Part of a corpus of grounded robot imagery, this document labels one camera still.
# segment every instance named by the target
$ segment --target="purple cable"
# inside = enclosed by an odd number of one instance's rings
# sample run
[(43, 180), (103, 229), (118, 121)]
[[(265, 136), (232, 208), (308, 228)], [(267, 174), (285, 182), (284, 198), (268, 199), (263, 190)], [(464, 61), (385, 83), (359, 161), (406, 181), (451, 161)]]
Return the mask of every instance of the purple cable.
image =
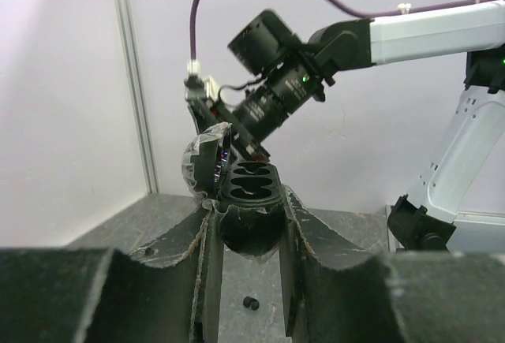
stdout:
[[(382, 13), (363, 13), (358, 10), (352, 9), (349, 6), (346, 6), (344, 3), (339, 0), (327, 0), (333, 6), (337, 7), (344, 13), (349, 14), (353, 17), (358, 18), (375, 18), (375, 17), (386, 17), (386, 16), (398, 16), (402, 12), (400, 10), (393, 10), (389, 12)], [(480, 2), (494, 2), (496, 0), (480, 0)], [(200, 0), (193, 0), (193, 4), (191, 5), (191, 13), (189, 15), (189, 46), (191, 49), (191, 59), (196, 60), (196, 11), (198, 10), (198, 4)], [(445, 4), (438, 4), (434, 6), (422, 6), (420, 8), (412, 8), (409, 13), (419, 13), (419, 12), (428, 12), (430, 10), (438, 10), (438, 9), (447, 9), (447, 8), (456, 8), (459, 6), (470, 6), (475, 4), (475, 0), (465, 0), (461, 2), (448, 2)]]

